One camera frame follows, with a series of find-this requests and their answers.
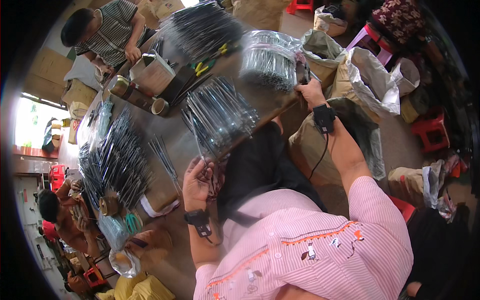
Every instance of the pink cloth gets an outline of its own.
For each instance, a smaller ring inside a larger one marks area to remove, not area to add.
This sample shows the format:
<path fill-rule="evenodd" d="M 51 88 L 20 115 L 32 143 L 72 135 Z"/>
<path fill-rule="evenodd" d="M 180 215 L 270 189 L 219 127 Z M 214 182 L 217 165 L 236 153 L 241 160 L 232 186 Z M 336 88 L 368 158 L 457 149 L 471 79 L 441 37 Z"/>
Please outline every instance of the pink cloth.
<path fill-rule="evenodd" d="M 197 270 L 193 298 L 274 299 L 289 283 L 329 300 L 396 299 L 413 265 L 405 221 L 370 177 L 348 203 L 352 221 L 292 190 L 252 198 L 240 211 L 263 219 L 225 223 L 229 252 Z"/>

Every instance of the pile of metal rods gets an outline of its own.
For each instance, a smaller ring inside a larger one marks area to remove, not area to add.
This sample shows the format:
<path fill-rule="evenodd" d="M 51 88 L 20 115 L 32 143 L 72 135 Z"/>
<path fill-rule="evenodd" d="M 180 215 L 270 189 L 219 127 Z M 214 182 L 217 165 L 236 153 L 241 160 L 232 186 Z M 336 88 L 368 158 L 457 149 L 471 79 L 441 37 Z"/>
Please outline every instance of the pile of metal rods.
<path fill-rule="evenodd" d="M 198 137 L 199 143 L 217 157 L 240 135 L 252 135 L 260 119 L 257 111 L 221 76 L 187 94 L 187 110 L 182 118 Z"/>
<path fill-rule="evenodd" d="M 250 46 L 243 51 L 240 77 L 247 82 L 291 92 L 297 84 L 297 64 L 292 59 L 295 53 L 288 50 L 288 41 L 269 33 L 264 31 L 250 37 Z"/>
<path fill-rule="evenodd" d="M 105 186 L 100 174 L 100 154 L 93 147 L 90 151 L 89 143 L 85 143 L 78 153 L 79 172 L 84 178 L 83 186 L 90 202 L 96 210 L 99 209 L 98 201 L 105 192 Z"/>
<path fill-rule="evenodd" d="M 161 30 L 192 60 L 240 39 L 243 34 L 241 23 L 216 1 L 200 2 L 174 12 L 162 22 Z"/>
<path fill-rule="evenodd" d="M 132 210 L 152 182 L 153 174 L 133 130 L 128 107 L 113 122 L 100 149 L 101 181 L 118 193 L 123 207 Z"/>
<path fill-rule="evenodd" d="M 168 172 L 168 175 L 173 181 L 173 184 L 175 185 L 175 189 L 177 190 L 178 195 L 180 195 L 181 187 L 178 182 L 178 176 L 175 171 L 175 168 L 173 167 L 172 161 L 170 157 L 168 156 L 167 152 L 167 147 L 165 146 L 165 142 L 163 141 L 162 136 L 160 136 L 160 140 L 154 135 L 155 139 L 150 140 L 148 145 L 152 149 L 152 151 L 155 153 L 156 157 L 163 163 L 163 166 Z"/>

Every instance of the wrist-mounted device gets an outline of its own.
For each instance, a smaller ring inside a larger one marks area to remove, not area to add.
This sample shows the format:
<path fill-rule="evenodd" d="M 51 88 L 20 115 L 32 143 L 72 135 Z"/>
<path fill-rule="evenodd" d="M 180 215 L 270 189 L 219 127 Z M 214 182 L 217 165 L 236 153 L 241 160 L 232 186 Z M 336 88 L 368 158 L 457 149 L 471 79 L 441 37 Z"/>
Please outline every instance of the wrist-mounted device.
<path fill-rule="evenodd" d="M 315 126 L 321 133 L 333 132 L 333 121 L 335 120 L 335 116 L 335 109 L 327 107 L 327 104 L 322 104 L 313 108 L 313 120 L 315 121 Z"/>
<path fill-rule="evenodd" d="M 195 229 L 197 229 L 197 233 L 201 238 L 206 238 L 212 235 L 212 230 L 209 225 L 210 221 L 208 220 L 209 216 L 210 213 L 208 212 L 208 209 L 197 209 L 183 214 L 185 221 L 187 221 L 188 224 L 195 226 Z"/>

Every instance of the scissors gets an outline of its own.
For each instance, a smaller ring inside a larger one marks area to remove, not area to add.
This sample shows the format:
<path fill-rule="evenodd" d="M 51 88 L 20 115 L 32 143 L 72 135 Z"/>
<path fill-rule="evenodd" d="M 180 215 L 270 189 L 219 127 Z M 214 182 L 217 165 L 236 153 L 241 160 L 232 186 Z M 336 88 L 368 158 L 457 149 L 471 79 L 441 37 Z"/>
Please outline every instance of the scissors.
<path fill-rule="evenodd" d="M 142 229 L 142 224 L 138 220 L 137 216 L 131 212 L 125 216 L 125 225 L 127 225 L 128 233 L 132 235 L 140 232 Z"/>

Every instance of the white wall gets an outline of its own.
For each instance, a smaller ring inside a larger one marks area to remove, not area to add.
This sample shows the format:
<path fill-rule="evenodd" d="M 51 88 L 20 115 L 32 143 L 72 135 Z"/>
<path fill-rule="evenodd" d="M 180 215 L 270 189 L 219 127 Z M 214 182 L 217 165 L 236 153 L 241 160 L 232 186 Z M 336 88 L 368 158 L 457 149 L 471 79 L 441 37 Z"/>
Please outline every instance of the white wall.
<path fill-rule="evenodd" d="M 30 252 L 35 257 L 38 267 L 42 270 L 52 289 L 62 300 L 79 300 L 75 293 L 69 293 L 63 285 L 63 277 L 57 269 L 55 255 L 38 233 L 37 227 L 42 217 L 35 203 L 34 192 L 37 192 L 36 178 L 14 177 L 13 184 L 16 193 L 16 203 L 20 220 L 24 225 L 24 233 L 29 242 Z M 27 202 L 24 201 L 23 191 L 26 189 Z M 40 245 L 44 259 L 41 258 L 36 245 Z"/>
<path fill-rule="evenodd" d="M 87 7 L 90 4 L 90 2 L 92 2 L 92 0 L 72 1 L 72 3 L 70 3 L 67 9 L 55 22 L 52 29 L 50 29 L 50 33 L 48 34 L 47 39 L 45 40 L 45 43 L 43 44 L 43 46 L 47 46 L 50 49 L 57 51 L 61 55 L 67 56 L 71 48 L 65 47 L 61 43 L 61 38 L 60 38 L 61 29 L 65 25 L 65 22 L 67 22 L 67 19 L 72 15 L 72 13 L 74 13 L 76 10 Z"/>

